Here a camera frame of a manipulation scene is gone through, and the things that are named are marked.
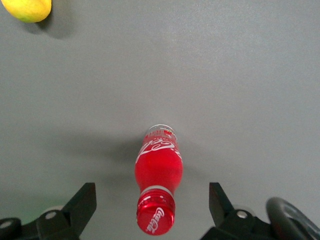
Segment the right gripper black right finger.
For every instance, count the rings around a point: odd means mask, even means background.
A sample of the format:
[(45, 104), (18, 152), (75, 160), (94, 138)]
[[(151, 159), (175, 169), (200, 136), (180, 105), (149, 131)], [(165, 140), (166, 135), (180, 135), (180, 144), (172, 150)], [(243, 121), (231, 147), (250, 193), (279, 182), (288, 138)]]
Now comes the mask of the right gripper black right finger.
[(273, 240), (270, 224), (244, 209), (235, 209), (218, 182), (209, 184), (208, 207), (214, 226), (202, 240)]

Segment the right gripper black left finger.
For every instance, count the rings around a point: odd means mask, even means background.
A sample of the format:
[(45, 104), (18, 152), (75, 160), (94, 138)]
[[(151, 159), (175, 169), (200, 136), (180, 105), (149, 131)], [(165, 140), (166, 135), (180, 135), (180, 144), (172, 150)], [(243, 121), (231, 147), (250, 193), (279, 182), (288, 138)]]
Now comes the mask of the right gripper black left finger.
[(96, 185), (85, 183), (62, 207), (36, 220), (40, 240), (78, 240), (97, 208)]

